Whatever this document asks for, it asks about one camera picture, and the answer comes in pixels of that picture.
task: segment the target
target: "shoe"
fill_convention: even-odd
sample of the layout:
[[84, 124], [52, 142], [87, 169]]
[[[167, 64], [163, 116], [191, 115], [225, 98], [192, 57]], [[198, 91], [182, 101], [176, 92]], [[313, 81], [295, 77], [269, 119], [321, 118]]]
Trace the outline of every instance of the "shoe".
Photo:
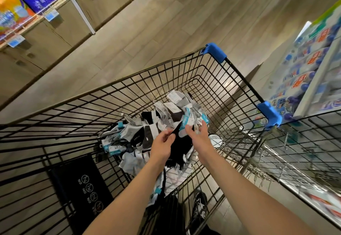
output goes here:
[[198, 217], [200, 217], [201, 219], [205, 219], [207, 213], [207, 196], [201, 190], [195, 190], [194, 196], [195, 199], [191, 220], [194, 220]]

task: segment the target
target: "blue shelf label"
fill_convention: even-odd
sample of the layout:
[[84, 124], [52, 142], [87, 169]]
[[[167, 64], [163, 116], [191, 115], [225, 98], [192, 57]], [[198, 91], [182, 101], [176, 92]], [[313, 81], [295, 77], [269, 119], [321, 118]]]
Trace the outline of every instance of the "blue shelf label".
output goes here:
[[25, 38], [20, 35], [20, 34], [16, 34], [15, 37], [13, 37], [9, 42], [8, 45], [12, 48], [15, 48], [16, 46], [18, 46], [22, 41], [24, 41]]
[[51, 20], [55, 19], [58, 15], [59, 15], [58, 11], [54, 9], [53, 11], [45, 15], [45, 18], [47, 21], [50, 22]]

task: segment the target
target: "right hand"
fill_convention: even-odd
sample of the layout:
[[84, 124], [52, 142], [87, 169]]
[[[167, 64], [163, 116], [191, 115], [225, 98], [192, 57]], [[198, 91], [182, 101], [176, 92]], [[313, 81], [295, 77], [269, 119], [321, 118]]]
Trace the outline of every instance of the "right hand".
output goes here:
[[199, 160], [201, 164], [207, 167], [207, 160], [211, 153], [215, 153], [215, 149], [211, 143], [210, 138], [208, 138], [207, 124], [202, 121], [202, 126], [199, 127], [199, 134], [196, 134], [189, 125], [185, 126], [186, 133], [192, 138], [193, 146], [199, 154]]

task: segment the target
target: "black sign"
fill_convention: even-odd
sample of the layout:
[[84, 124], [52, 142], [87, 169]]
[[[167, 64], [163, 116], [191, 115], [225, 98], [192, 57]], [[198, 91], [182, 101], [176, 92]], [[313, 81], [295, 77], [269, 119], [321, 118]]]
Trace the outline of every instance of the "black sign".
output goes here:
[[68, 161], [49, 171], [61, 204], [72, 203], [75, 213], [69, 224], [75, 235], [82, 234], [113, 197], [91, 155]]

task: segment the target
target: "store aisle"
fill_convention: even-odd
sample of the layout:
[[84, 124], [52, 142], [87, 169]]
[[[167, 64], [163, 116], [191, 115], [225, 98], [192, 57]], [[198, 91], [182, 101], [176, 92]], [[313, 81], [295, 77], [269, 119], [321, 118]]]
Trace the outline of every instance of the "store aisle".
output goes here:
[[8, 123], [215, 42], [246, 75], [337, 0], [134, 0], [0, 112]]

